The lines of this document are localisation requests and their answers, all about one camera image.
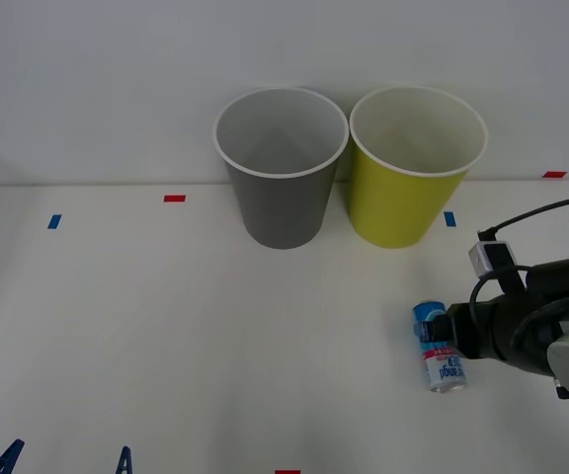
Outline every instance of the white wall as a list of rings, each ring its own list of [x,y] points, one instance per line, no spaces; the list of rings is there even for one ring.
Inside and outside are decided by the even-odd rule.
[[[473,176],[569,171],[566,0],[0,0],[0,183],[222,181],[237,94],[406,81],[485,117]]]

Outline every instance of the can label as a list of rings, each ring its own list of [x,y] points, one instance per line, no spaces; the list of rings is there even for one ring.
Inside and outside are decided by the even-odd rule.
[[[464,378],[460,357],[451,348],[430,349],[423,352],[425,369],[432,385]]]
[[[424,301],[414,307],[414,322],[433,321],[436,316],[445,312],[443,303]],[[430,389],[447,391],[466,384],[462,362],[453,348],[447,343],[420,343],[420,345]]]

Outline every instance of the blue tape marker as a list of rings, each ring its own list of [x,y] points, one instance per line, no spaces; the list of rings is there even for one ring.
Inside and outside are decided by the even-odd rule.
[[[443,212],[443,215],[445,216],[445,224],[447,227],[455,227],[455,217],[453,216],[453,212],[446,210]]]
[[[48,229],[55,229],[56,227],[58,227],[58,223],[60,222],[60,218],[62,217],[62,214],[55,214],[51,217],[51,219],[49,220],[49,225],[47,226]]]

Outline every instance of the black cable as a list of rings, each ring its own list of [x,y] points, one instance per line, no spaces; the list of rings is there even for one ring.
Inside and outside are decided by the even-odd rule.
[[[542,212],[556,209],[558,207],[563,207],[564,205],[569,205],[569,199],[559,200],[557,202],[553,202],[552,204],[547,204],[542,207],[538,207],[535,210],[530,210],[529,212],[520,214],[517,217],[513,217],[512,219],[505,220],[501,224],[498,224],[494,227],[490,227],[486,230],[483,230],[482,232],[478,232],[478,238],[482,242],[494,241],[495,234],[498,232],[498,230],[503,229],[504,227],[508,227],[511,224],[515,224],[516,222],[520,222],[521,220],[528,219],[529,217],[533,217],[534,215],[541,214]]]
[[[484,331],[482,331],[482,326],[478,323],[478,315],[475,312],[475,300],[477,299],[478,293],[480,292],[480,289],[482,289],[482,286],[484,286],[487,281],[497,278],[497,276],[503,274],[504,272],[528,272],[530,268],[531,267],[528,265],[509,265],[507,267],[491,270],[479,278],[478,282],[475,284],[475,286],[473,286],[471,296],[469,297],[469,314],[471,315],[473,325],[478,328],[481,333],[484,333]]]

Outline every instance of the white table surface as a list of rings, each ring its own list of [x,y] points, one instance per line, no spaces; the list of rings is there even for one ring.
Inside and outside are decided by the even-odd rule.
[[[458,226],[440,216],[401,251],[360,238],[342,194],[311,243],[276,251],[225,185],[0,188],[15,474],[114,473],[125,444],[134,474],[569,473],[552,380],[470,361],[466,390],[431,393],[410,313],[465,301],[475,232],[569,198],[569,181],[464,183]],[[568,258],[569,207],[500,237],[521,264]]]

